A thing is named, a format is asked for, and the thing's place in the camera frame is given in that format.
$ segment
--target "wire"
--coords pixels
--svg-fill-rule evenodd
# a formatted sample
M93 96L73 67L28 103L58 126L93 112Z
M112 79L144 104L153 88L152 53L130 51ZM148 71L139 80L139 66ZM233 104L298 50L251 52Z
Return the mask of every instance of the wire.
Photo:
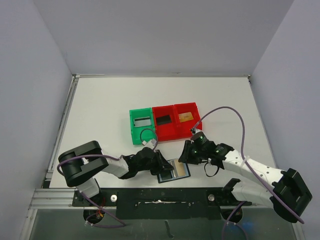
M194 126L193 126L193 130L196 129L196 127L202 122L202 120L208 116L209 114L220 110L220 109L230 109L232 111L234 111L238 117L240 118L241 121L241 125L242 125L242 139L241 139L241 157L243 160L245 160L245 154L244 154L244 146L245 146L245 135L246 135L246 128L245 128L245 122L244 119L242 118L242 116L240 115L240 113L235 110L233 107L230 106L220 106L217 107L211 111L209 111L207 114L205 114ZM273 189L268 185L268 183L266 183L257 173L256 171L251 167L251 165L248 163L248 161L245 161L245 164L247 165L247 167L250 169L250 171L253 173L253 175L260 181L260 183L262 183L262 185L272 194L272 196L289 212L291 213L300 223L304 224L305 221L302 220L301 217L298 216L298 214L296 214L287 204L284 203L284 201L282 201L280 199L280 197L278 197L278 195L275 194L275 192L273 191Z
M115 160L115 161L119 161L120 158L115 158L113 156L109 156L109 155L103 155L103 154L88 154L88 155L80 155L80 156L74 156L74 157L71 157L67 160L64 160L62 162L60 162L58 164L58 166L56 167L57 171L62 175L64 176L64 173L60 170L60 167L64 164L67 164L73 160L78 160L78 159L83 159L83 158L108 158L108 159L112 159L112 160Z
M103 197L101 207L104 207L105 204L106 204L106 198ZM98 210L96 211L96 214L97 214L97 215L100 215L100 214L101 214L101 210L98 209Z
M73 160L78 160L78 159L82 159L82 158L108 158L108 159L112 159L115 161L119 161L120 158L115 158L113 156L109 156L109 155L103 155L103 154L88 154L88 155L80 155L80 156L74 156L71 157L67 160L64 160L62 162L60 162L58 164L58 166L56 167L57 171L64 176L64 173L60 170L60 167L66 163L69 163ZM80 192L81 195L89 202L91 203L93 206L97 207L98 209L100 209L102 212L104 212L105 214L108 214L110 217L112 217L113 219L117 220L119 223L121 223L121 225L99 225L99 224L92 224L92 226L94 227L98 227L98 228L122 228L125 227L126 224L125 222L123 222L122 220L120 220L119 218L117 218L115 215L113 215L112 213L106 211L104 208L102 208L101 206L99 206L98 204L96 204L95 202L93 202L89 197L87 197L87 195L85 195L83 192ZM91 214L90 216L88 216L86 218L86 221L92 217L93 215L96 215L97 213Z
M142 133L145 131L145 130L150 130L151 132L153 132L154 133L154 135L155 135L155 145L154 145L154 147L153 147L153 151L156 149L156 147L158 146L158 136L157 136L157 134L156 134L156 132L152 129L152 128L145 128L145 129L143 129L141 132L140 132L140 141L141 142L143 142L143 140L142 140Z
M249 240L248 234L247 234L247 232L245 231L245 229L244 229L240 224L238 224L238 223L233 222L233 224L235 224L238 228L240 228L240 229L242 230L242 232L244 233L245 239L246 239L246 240Z
M210 176L210 175L207 174L207 171L206 171L206 166L207 166L208 164L209 164L209 162L206 162L206 164L203 166L203 169L204 169L205 175L206 175L208 178L212 178L212 177L214 177L215 175L217 175L217 173L219 172L220 167L218 167L217 170L215 171L215 173Z
M94 227L98 227L98 228L107 228L107 229L113 229L113 228L122 228L125 227L126 224L124 221L120 220L119 218L117 218L115 215L113 215L112 213L108 212L107 210L105 210L104 208L102 208L101 206L99 206L98 204L96 204L94 201L92 201L89 197L87 197L83 192L80 193L89 203L91 203L93 206L97 207L98 209L100 209L102 212L108 214L110 217L112 217L113 219L117 220L119 223L121 223L122 225L99 225L99 224L92 224L92 226ZM94 214L91 214L90 216L88 216L86 218L86 221L88 221L88 218L92 217Z
M239 208L241 208L241 206L243 204L245 204L246 202L245 201L242 201L238 204L238 206L235 207L235 209L232 210L232 212L230 213L230 215L227 217L227 219L225 220L224 224L223 224L223 227L222 227L222 231L221 231L221 239L224 240L225 239L225 229L226 229L226 226L229 222L229 220L231 219L231 217L235 214L235 212L238 211ZM246 239L248 239L248 235L246 233L246 231L241 227L241 229L243 230L244 234L245 234L245 237Z

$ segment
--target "cable clip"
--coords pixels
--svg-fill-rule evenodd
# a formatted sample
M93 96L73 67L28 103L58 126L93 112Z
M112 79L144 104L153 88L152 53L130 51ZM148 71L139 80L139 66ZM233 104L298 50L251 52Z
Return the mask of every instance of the cable clip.
M145 140L142 141L142 145L150 149L154 149L156 144L157 140L155 140L154 138L149 140L148 142L146 142Z
M240 165L240 168L242 169L242 167L244 166L244 164L246 163L246 161L248 161L250 159L250 156L246 156L244 158L244 160L242 161L241 165Z

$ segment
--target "green tray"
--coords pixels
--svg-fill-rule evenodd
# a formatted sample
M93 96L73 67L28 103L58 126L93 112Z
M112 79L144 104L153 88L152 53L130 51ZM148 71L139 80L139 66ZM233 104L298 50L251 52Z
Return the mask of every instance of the green tray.
M130 113L130 126L131 126L131 137L132 137L132 143L134 145L140 145L142 144L140 140L140 133L143 129L152 129L156 131L155 128L155 121L154 121L154 115L152 113L152 108L142 108L142 109L133 109L129 111ZM149 118L150 125L144 125L139 126L137 124L137 120L146 119ZM144 131L142 134L142 140L148 142L151 139L155 139L156 135L152 131Z

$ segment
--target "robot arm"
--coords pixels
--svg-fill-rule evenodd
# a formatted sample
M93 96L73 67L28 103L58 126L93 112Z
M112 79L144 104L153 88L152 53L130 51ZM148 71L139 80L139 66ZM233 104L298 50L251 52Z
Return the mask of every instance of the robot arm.
M153 140L145 144L142 150L128 156L115 158L103 155L97 141L90 141L62 153L59 167L68 187L77 187L88 198L98 195L101 191L93 178L99 172L106 172L119 179L130 179L140 171L150 171L152 175L170 172L174 167L167 162L159 150L153 151Z
M179 162L200 164L204 160L220 169L229 170L257 183L255 187L248 186L239 179L232 179L228 189L238 201L248 201L273 208L283 219L296 223L295 218L282 206L272 194L261 186L261 182L245 164L245 161L262 178L273 192L301 216L312 199L308 187L301 175L291 168L288 171L266 166L251 158L242 159L241 154L233 147L220 143L216 145L209 141L202 131L195 133L191 140L185 141Z

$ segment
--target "yellow card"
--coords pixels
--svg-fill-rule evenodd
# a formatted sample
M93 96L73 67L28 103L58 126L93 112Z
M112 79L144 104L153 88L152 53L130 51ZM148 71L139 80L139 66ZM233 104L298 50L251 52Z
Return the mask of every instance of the yellow card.
M183 122L186 122L186 121L190 121L190 120L193 120L193 119L194 119L194 117L192 116L192 113L190 111L179 114L180 123L183 123Z

